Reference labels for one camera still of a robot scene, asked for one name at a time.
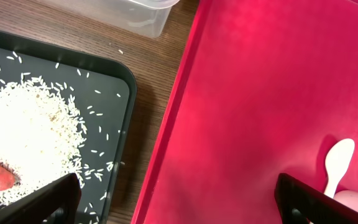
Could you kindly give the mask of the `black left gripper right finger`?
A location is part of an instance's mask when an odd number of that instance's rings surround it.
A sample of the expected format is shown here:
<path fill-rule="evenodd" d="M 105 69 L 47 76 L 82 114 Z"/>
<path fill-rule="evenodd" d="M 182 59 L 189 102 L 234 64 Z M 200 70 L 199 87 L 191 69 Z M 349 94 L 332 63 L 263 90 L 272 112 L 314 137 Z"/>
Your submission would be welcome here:
<path fill-rule="evenodd" d="M 283 224 L 355 224 L 358 212 L 286 174 L 278 176 L 275 201 Z"/>

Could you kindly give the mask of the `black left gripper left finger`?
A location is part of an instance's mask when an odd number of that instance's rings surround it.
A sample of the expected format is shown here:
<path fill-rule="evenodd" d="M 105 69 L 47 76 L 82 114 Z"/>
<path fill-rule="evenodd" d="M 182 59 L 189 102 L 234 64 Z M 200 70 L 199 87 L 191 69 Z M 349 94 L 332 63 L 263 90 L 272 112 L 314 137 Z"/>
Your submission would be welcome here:
<path fill-rule="evenodd" d="M 59 223 L 74 223 L 80 199 L 76 174 L 67 174 L 0 209 L 0 224 L 42 223 L 57 210 Z"/>

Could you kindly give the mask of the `white plastic spoon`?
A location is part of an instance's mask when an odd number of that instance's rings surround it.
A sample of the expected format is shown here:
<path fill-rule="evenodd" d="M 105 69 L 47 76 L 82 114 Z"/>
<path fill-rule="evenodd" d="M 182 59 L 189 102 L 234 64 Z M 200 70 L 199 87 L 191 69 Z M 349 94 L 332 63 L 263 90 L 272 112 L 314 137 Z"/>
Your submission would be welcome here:
<path fill-rule="evenodd" d="M 328 175 L 328 183 L 324 190 L 326 196 L 334 198 L 338 184 L 349 168 L 354 149 L 354 140 L 346 138 L 337 142 L 329 150 L 325 158 L 325 168 Z"/>

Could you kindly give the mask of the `white rice pile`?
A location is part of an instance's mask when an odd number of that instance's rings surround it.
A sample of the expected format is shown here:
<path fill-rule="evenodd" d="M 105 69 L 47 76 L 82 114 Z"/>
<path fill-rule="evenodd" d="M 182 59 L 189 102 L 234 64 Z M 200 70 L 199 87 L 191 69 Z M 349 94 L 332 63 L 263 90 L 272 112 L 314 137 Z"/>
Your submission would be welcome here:
<path fill-rule="evenodd" d="M 0 163 L 15 173 L 13 188 L 0 192 L 0 209 L 67 173 L 84 176 L 80 148 L 87 128 L 74 97 L 52 92 L 42 78 L 0 86 Z"/>

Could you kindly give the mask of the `red plastic tray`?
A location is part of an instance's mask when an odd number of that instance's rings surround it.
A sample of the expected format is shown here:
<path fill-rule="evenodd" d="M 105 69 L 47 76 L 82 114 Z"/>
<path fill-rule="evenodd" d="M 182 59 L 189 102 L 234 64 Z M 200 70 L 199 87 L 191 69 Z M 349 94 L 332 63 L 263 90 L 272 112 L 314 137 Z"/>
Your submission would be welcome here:
<path fill-rule="evenodd" d="M 279 173 L 323 190 L 345 138 L 358 192 L 358 1 L 201 1 L 132 222 L 280 223 Z"/>

